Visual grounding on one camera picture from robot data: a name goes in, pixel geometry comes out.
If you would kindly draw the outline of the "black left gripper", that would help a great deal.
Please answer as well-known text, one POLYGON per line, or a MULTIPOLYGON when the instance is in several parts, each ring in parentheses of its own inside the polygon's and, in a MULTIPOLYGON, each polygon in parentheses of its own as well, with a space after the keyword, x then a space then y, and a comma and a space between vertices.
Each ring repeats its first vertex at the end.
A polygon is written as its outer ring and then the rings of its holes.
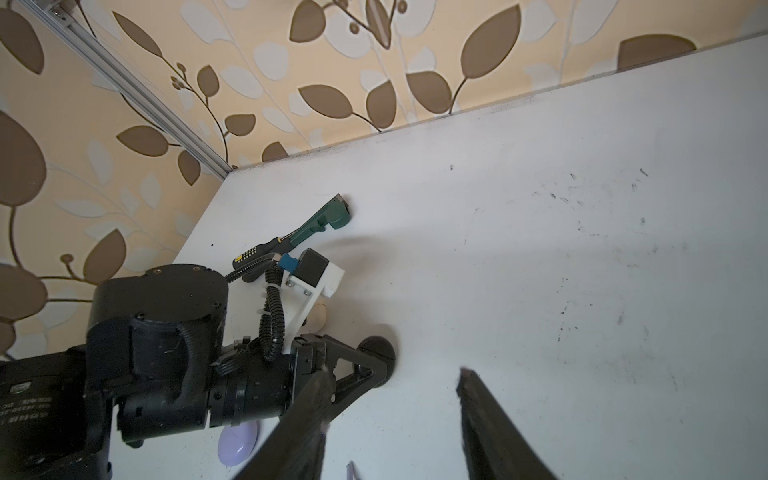
POLYGON ((324 366, 332 374, 335 387, 331 400, 329 419, 334 420, 357 399, 372 389, 387 383, 387 366, 376 357, 340 341, 331 341, 330 336, 304 334, 291 343, 291 401, 295 402, 310 377, 324 366), (352 371, 339 377, 337 365, 349 363, 352 371))

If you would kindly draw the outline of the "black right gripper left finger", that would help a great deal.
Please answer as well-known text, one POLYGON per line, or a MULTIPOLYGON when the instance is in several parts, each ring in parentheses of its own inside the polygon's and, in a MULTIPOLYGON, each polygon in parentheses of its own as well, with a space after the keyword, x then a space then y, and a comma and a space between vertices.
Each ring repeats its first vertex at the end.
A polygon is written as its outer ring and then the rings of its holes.
POLYGON ((334 387, 329 371, 311 374, 296 401, 235 479, 319 479, 334 387))

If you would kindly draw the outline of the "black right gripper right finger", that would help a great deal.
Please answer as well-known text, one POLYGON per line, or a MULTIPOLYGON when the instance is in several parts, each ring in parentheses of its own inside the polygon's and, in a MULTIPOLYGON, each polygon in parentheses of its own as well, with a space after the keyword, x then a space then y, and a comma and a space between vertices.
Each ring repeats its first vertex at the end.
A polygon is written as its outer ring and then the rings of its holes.
POLYGON ((555 477, 475 371, 460 371, 457 395, 469 479, 555 477))

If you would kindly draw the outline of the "purple earbud charging case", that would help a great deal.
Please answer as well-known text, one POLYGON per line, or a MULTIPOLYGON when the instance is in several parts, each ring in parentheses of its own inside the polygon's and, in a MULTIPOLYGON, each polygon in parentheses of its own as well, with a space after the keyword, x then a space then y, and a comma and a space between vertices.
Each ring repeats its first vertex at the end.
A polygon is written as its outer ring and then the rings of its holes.
POLYGON ((220 433, 217 449, 220 463, 226 467, 235 467, 245 462, 257 446, 259 435, 258 420, 224 427, 220 433))

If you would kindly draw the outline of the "cream earbud charging case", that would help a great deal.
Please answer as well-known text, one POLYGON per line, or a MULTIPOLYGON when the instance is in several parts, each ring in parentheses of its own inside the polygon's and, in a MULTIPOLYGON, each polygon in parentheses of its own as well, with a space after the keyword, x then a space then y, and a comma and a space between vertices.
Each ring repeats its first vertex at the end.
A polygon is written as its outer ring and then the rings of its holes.
POLYGON ((327 306, 324 303, 316 303, 302 325, 302 332, 312 334, 321 332, 326 326, 327 318, 327 306))

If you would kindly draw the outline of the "black round charging case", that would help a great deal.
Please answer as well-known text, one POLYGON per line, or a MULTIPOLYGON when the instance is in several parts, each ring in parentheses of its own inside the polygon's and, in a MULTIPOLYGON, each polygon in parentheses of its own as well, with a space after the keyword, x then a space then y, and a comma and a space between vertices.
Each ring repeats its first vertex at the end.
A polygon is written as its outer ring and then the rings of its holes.
POLYGON ((387 378, 392 376, 396 365, 396 352, 388 339, 382 336, 369 336, 358 345, 358 349, 384 362, 387 366, 387 378))

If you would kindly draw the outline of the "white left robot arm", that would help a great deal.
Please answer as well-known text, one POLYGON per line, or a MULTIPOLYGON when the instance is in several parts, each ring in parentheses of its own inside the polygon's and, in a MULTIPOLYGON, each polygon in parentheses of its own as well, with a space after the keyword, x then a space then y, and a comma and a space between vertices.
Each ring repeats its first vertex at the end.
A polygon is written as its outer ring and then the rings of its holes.
POLYGON ((1 475, 108 479, 110 434, 144 441, 283 415, 312 374, 351 363, 330 413, 386 383, 395 350, 372 336, 350 347, 327 335, 289 340, 283 273, 266 272, 255 339, 225 345, 227 277, 191 264, 118 278, 95 291, 84 345, 1 366, 1 475))

